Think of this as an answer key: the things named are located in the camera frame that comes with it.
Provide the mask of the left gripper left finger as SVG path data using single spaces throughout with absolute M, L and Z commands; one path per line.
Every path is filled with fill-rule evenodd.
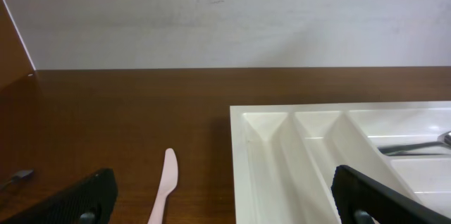
M 108 224 L 117 197 L 114 171 L 101 168 L 2 223 Z

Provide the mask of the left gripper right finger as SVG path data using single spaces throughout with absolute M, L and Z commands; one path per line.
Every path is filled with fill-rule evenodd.
M 450 224 L 450 219 L 359 171 L 335 169 L 331 192 L 342 223 Z

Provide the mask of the metal tablespoon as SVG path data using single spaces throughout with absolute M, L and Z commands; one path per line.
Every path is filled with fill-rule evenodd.
M 406 151 L 413 151 L 417 149 L 424 149 L 429 147 L 447 147 L 450 148 L 450 132 L 445 132 L 438 136 L 438 139 L 434 142 L 425 142 L 417 144 L 406 145 L 391 145 L 379 147 L 378 150 L 385 155 L 395 155 Z

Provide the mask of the pink plastic knife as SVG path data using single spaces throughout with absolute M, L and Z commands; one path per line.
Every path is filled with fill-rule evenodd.
M 152 212 L 148 224 L 162 224 L 166 206 L 166 200 L 170 193 L 177 187 L 178 183 L 178 161 L 172 148 L 165 150 L 163 170 L 159 188 L 156 194 Z

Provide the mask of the white plastic cutlery tray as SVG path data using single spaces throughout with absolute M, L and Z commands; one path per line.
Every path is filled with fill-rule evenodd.
M 230 125 L 238 223 L 338 223 L 340 165 L 450 214 L 448 149 L 379 150 L 436 141 L 450 130 L 447 101 L 233 106 Z

